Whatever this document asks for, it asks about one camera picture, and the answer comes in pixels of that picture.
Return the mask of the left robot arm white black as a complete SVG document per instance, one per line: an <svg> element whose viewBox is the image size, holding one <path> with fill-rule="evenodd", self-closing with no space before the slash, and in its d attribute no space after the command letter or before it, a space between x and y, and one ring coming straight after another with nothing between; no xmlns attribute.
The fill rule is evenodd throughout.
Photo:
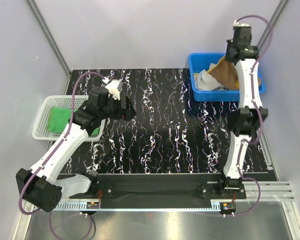
<svg viewBox="0 0 300 240"><path fill-rule="evenodd" d="M105 119L130 121L136 115L130 96L117 87L96 87L77 110L73 110L68 124L57 141L30 169L16 173L19 191L19 210L25 211L22 201L33 204L47 213L58 203L77 194L93 198L98 193L98 180L93 173L76 174L59 180L64 165Z"/></svg>

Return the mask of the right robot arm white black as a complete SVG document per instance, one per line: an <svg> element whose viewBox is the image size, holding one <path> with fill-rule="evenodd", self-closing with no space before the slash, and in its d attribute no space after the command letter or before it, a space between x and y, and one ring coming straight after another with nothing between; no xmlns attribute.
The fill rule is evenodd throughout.
<svg viewBox="0 0 300 240"><path fill-rule="evenodd" d="M258 80L259 49L251 44L249 24L234 23L233 37L227 40L225 60L232 63L239 82L239 106L228 119L230 147L216 191L222 198L244 198L243 166L252 137L260 136L269 111L263 107Z"/></svg>

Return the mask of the green microfiber towel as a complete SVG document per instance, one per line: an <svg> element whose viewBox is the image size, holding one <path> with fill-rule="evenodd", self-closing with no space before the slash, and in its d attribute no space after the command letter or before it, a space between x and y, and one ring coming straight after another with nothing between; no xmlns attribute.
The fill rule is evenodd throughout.
<svg viewBox="0 0 300 240"><path fill-rule="evenodd" d="M65 129L68 130L68 124L72 116L72 110L68 108L53 107L49 116L47 130L53 134L61 134ZM91 111L85 108L79 108L74 111L71 130L77 125L81 130L86 130L89 136L100 133L100 125L104 118L97 117Z"/></svg>

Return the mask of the brown yellow towel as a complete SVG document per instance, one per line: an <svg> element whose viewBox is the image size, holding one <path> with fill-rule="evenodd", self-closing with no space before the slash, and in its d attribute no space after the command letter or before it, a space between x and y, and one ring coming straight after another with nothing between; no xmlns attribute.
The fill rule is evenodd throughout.
<svg viewBox="0 0 300 240"><path fill-rule="evenodd" d="M239 77L235 65L225 60L223 56L217 63L217 67L210 72L220 84L227 90L238 91L240 89Z"/></svg>

